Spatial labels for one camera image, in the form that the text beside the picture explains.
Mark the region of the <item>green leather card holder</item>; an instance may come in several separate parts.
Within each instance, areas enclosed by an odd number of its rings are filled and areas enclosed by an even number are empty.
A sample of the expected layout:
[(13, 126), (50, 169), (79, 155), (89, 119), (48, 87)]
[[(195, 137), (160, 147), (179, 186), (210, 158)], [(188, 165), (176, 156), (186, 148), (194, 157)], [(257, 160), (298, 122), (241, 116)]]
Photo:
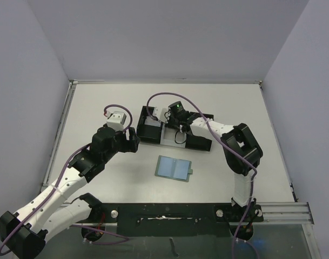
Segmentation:
[(193, 174), (192, 162), (160, 155), (157, 160), (155, 176), (189, 182)]

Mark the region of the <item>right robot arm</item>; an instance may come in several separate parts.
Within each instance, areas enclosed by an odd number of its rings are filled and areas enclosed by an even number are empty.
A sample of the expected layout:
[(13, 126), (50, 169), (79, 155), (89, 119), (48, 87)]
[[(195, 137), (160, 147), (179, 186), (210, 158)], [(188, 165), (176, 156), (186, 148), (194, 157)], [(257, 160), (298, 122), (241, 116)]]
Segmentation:
[(245, 123), (232, 126), (216, 122), (200, 111), (187, 111), (180, 101), (162, 109), (158, 119), (187, 136), (215, 140), (221, 144), (226, 162), (235, 173), (233, 202), (245, 207), (252, 201), (253, 182), (263, 151)]

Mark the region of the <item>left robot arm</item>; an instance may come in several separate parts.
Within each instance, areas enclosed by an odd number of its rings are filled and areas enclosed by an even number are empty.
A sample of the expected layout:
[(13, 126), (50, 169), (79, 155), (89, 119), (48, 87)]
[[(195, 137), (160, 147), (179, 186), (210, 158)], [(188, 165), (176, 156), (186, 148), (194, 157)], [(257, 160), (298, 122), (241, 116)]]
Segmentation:
[(49, 231), (45, 223), (76, 191), (105, 169), (117, 153), (135, 153), (140, 138), (133, 127), (116, 131), (99, 128), (91, 143), (76, 150), (65, 162), (59, 176), (37, 197), (14, 213), (0, 217), (0, 240), (18, 258), (35, 258), (44, 248)]

